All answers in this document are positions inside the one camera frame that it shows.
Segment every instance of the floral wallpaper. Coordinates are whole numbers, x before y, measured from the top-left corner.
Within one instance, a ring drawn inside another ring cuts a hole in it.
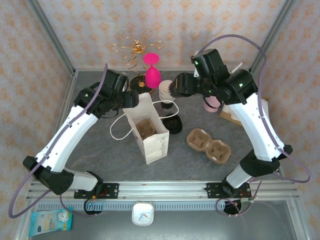
[[[55,133],[70,75],[26,0],[1,1],[0,38],[0,239],[11,240],[18,220],[8,217],[8,207],[27,174],[22,162]]]
[[[312,239],[320,239],[320,4],[300,0],[268,53],[263,96],[270,120],[292,155],[312,172],[313,181],[298,184]],[[282,160],[287,176],[307,179],[305,171]]]
[[[132,31],[141,40],[144,30],[153,35],[147,45],[163,41],[163,49],[148,48],[160,56],[157,67],[192,68],[190,56],[209,40],[239,34],[262,45],[285,0],[39,0],[73,66],[123,68],[130,49],[111,51],[112,44],[130,46],[121,37]],[[257,50],[240,39],[215,43],[230,66],[249,67]]]

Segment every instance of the clock face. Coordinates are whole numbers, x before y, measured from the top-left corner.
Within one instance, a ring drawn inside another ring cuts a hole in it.
[[[149,226],[154,221],[155,209],[150,203],[138,202],[132,209],[132,222],[138,226]]]

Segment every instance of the pink silicone cup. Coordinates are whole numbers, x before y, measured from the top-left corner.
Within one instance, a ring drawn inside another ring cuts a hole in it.
[[[145,84],[148,88],[156,89],[161,83],[161,74],[153,64],[159,62],[159,56],[156,53],[148,53],[144,55],[143,61],[145,64],[150,65],[149,69],[145,72]]]

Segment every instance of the cardboard cup holder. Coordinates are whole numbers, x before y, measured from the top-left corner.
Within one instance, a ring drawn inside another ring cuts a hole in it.
[[[150,118],[141,120],[135,125],[135,127],[138,130],[142,141],[148,137],[151,137],[152,135],[157,134],[156,127]]]
[[[216,164],[224,164],[231,154],[231,149],[226,143],[212,139],[209,133],[200,128],[193,129],[186,141],[192,149],[205,152],[206,157]]]

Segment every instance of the white string handle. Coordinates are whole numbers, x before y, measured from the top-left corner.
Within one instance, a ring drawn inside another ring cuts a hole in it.
[[[157,103],[162,103],[162,102],[170,102],[170,103],[173,103],[173,104],[175,105],[177,111],[176,111],[175,114],[173,114],[173,115],[171,115],[171,116],[162,116],[162,117],[159,117],[159,119],[171,118],[171,117],[173,117],[173,116],[175,116],[175,115],[177,115],[177,114],[179,113],[179,108],[178,108],[177,104],[176,104],[174,101],[168,101],[168,100],[154,101],[152,104],[157,104]],[[115,140],[123,140],[123,139],[125,139],[125,138],[132,132],[132,130],[133,130],[133,128],[131,128],[131,130],[130,130],[124,137],[122,137],[122,138],[116,138],[115,136],[113,136],[112,131],[111,131],[112,127],[113,127],[114,124],[115,124],[120,118],[122,118],[124,115],[126,115],[126,114],[125,114],[125,113],[122,114],[122,115],[121,115],[120,117],[118,117],[118,118],[111,124],[111,126],[110,126],[110,130],[109,130],[109,131],[110,131],[110,135],[111,135],[111,137],[112,137],[113,139],[115,139]]]

